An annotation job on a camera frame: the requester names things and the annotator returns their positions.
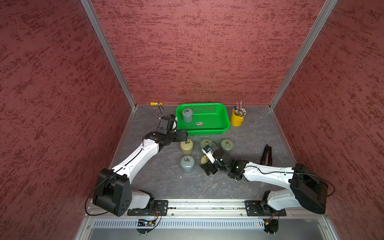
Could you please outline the green tea canister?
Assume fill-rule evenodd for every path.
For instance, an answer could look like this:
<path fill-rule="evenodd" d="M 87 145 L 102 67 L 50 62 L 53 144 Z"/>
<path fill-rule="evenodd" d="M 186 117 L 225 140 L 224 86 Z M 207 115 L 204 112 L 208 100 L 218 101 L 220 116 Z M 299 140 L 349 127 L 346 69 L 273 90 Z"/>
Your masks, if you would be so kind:
<path fill-rule="evenodd" d="M 234 149 L 234 143 L 232 140 L 230 139 L 223 139 L 221 141 L 221 148 L 228 154 L 231 154 L 231 152 L 233 151 Z"/>
<path fill-rule="evenodd" d="M 209 146 L 210 148 L 212 148 L 212 140 L 211 139 L 208 139 L 208 138 L 204 138 L 200 141 L 200 147 L 201 149 L 204 149 L 206 146 Z"/>

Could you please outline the beige tea canister back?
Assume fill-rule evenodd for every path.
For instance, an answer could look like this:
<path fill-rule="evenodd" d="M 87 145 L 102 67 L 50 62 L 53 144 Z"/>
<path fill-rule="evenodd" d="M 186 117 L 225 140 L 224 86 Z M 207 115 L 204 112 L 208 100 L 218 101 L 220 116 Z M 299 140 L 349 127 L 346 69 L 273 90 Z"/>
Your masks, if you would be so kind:
<path fill-rule="evenodd" d="M 210 159 L 208 158 L 207 155 L 204 155 L 202 158 L 201 158 L 201 164 L 204 165 L 206 163 L 209 163 L 210 162 Z"/>

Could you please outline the grey-blue tea canister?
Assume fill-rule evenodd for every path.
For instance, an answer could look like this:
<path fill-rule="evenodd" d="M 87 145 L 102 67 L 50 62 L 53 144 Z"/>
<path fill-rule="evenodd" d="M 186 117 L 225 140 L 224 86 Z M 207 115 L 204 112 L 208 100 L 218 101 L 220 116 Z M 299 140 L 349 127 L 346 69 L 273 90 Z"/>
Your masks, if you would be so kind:
<path fill-rule="evenodd" d="M 182 111 L 182 117 L 185 123 L 191 123 L 193 121 L 193 110 L 190 108 L 185 108 Z"/>
<path fill-rule="evenodd" d="M 186 174 L 192 173 L 195 168 L 195 160 L 192 156 L 184 156 L 180 161 L 182 171 Z"/>

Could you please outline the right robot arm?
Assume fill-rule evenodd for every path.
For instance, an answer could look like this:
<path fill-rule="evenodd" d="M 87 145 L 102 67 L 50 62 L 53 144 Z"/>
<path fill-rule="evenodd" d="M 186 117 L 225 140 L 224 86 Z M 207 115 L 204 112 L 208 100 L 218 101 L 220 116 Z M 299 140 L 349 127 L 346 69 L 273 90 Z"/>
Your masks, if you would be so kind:
<path fill-rule="evenodd" d="M 228 153 L 216 150 L 206 153 L 203 166 L 207 175 L 218 170 L 236 181 L 260 182 L 281 187 L 280 191 L 266 191 L 260 203 L 265 215 L 302 207 L 312 213 L 326 213 L 329 184 L 303 164 L 294 167 L 272 167 L 245 160 L 235 160 Z"/>

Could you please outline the beige tea canister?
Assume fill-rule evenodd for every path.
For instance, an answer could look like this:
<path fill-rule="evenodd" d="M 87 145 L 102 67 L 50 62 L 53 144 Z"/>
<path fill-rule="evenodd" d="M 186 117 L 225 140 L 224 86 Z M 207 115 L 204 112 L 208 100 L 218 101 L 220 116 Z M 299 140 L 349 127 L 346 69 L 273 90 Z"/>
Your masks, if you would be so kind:
<path fill-rule="evenodd" d="M 186 141 L 180 142 L 182 154 L 190 156 L 193 153 L 194 143 L 192 140 L 187 139 Z"/>
<path fill-rule="evenodd" d="M 208 158 L 207 155 L 204 155 L 202 158 L 201 158 L 201 164 L 204 165 L 206 163 L 209 163 L 210 162 L 210 159 Z"/>

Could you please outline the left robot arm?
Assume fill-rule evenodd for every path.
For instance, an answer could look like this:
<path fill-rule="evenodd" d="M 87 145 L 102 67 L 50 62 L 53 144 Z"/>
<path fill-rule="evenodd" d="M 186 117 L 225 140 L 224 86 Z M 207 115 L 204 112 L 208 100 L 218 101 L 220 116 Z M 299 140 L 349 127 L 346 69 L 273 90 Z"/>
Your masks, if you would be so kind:
<path fill-rule="evenodd" d="M 129 210 L 151 210 L 154 197 L 145 191 L 132 191 L 131 184 L 145 164 L 163 147 L 173 142 L 185 142 L 187 138 L 186 129 L 172 130 L 166 134 L 148 133 L 124 161 L 99 172 L 93 191 L 93 205 L 117 217 Z"/>

